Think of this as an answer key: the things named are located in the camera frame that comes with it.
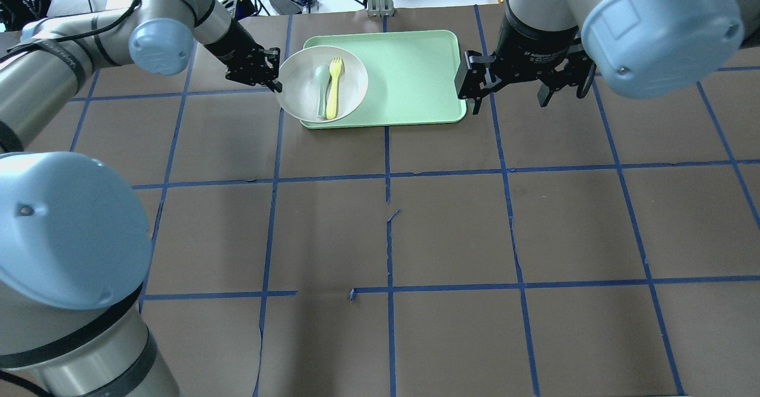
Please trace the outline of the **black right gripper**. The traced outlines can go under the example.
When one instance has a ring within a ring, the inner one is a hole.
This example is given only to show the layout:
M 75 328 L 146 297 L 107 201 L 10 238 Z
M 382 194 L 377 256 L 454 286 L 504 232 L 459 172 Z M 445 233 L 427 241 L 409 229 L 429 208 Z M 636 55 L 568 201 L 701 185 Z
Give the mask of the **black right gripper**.
M 555 92 L 576 88 L 583 99 L 596 77 L 597 65 L 578 37 L 573 17 L 560 21 L 558 30 L 547 24 L 532 26 L 513 12 L 505 13 L 495 50 L 484 55 L 475 50 L 463 53 L 454 77 L 457 96 L 472 101 L 472 114 L 480 113 L 485 97 L 508 84 L 540 81 L 540 107 L 547 107 Z

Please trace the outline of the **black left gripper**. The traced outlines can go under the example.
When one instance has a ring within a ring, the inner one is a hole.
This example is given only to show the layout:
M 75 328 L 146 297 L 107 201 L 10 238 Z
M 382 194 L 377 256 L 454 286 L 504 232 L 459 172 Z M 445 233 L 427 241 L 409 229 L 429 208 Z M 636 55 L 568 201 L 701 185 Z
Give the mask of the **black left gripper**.
M 225 78 L 229 81 L 248 86 L 259 84 L 282 93 L 283 85 L 278 81 L 281 49 L 259 45 L 238 21 L 231 21 L 224 35 L 206 43 L 205 48 L 225 64 Z

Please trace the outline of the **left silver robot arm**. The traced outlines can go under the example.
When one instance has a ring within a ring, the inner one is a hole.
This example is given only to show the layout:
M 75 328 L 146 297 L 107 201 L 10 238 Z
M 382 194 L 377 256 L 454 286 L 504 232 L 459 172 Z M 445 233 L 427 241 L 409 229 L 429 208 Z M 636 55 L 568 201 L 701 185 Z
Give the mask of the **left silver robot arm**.
M 192 75 L 202 48 L 264 102 L 308 128 L 454 123 L 460 64 L 449 30 L 318 36 L 281 61 L 217 0 L 131 0 L 122 9 L 47 18 L 2 58 L 2 376 L 32 371 L 42 395 L 179 396 L 135 308 L 154 242 L 135 191 L 101 156 L 30 148 L 101 69 Z

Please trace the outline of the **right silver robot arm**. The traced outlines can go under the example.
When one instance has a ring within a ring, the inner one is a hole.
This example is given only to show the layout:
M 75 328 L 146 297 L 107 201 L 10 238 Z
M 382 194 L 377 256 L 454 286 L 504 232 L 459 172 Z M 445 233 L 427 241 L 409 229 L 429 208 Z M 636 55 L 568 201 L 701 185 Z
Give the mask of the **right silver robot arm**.
M 490 54 L 468 50 L 458 98 L 480 103 L 540 81 L 542 107 L 566 87 L 583 99 L 600 73 L 616 94 L 651 99 L 720 69 L 756 43 L 758 0 L 505 0 Z

